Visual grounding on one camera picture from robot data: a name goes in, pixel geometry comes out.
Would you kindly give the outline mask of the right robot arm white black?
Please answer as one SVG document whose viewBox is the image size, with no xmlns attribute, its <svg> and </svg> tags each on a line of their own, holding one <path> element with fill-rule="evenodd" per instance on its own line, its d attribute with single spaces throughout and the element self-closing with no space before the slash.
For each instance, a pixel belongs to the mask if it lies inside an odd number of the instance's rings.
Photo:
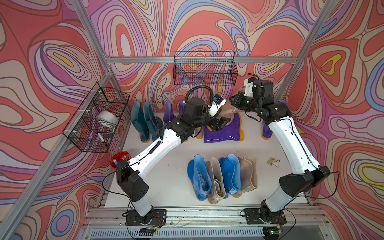
<svg viewBox="0 0 384 240">
<path fill-rule="evenodd" d="M 260 221 L 285 224 L 284 208 L 299 194 L 309 191 L 325 180 L 331 171 L 312 156 L 302 140 L 285 103 L 275 102 L 274 84 L 252 74 L 244 81 L 245 91 L 230 97 L 235 108 L 256 113 L 277 137 L 291 167 L 291 174 L 280 177 L 274 193 L 259 208 Z"/>
</svg>

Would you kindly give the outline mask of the teal rain boot yellow sole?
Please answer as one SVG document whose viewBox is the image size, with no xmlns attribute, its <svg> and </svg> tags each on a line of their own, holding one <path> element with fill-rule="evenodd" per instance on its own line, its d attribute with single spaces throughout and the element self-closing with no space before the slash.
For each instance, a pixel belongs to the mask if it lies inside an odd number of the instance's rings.
<svg viewBox="0 0 384 240">
<path fill-rule="evenodd" d="M 138 131 L 140 139 L 143 143 L 149 141 L 150 131 L 145 121 L 142 104 L 140 101 L 135 101 L 131 111 L 131 122 L 134 128 Z"/>
</svg>

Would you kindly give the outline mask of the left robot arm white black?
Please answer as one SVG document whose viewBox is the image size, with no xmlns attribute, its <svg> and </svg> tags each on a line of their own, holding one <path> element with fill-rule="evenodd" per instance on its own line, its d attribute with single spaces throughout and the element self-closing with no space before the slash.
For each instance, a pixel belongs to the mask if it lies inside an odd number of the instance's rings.
<svg viewBox="0 0 384 240">
<path fill-rule="evenodd" d="M 144 151 L 129 161 L 119 161 L 116 170 L 117 184 L 131 200 L 136 215 L 142 219 L 153 215 L 145 182 L 148 173 L 171 150 L 193 135 L 196 128 L 208 126 L 214 131 L 221 130 L 231 119 L 219 117 L 221 107 L 227 100 L 219 95 L 213 97 L 210 105 L 200 98 L 185 100 L 184 110 L 164 126 L 160 136 Z"/>
</svg>

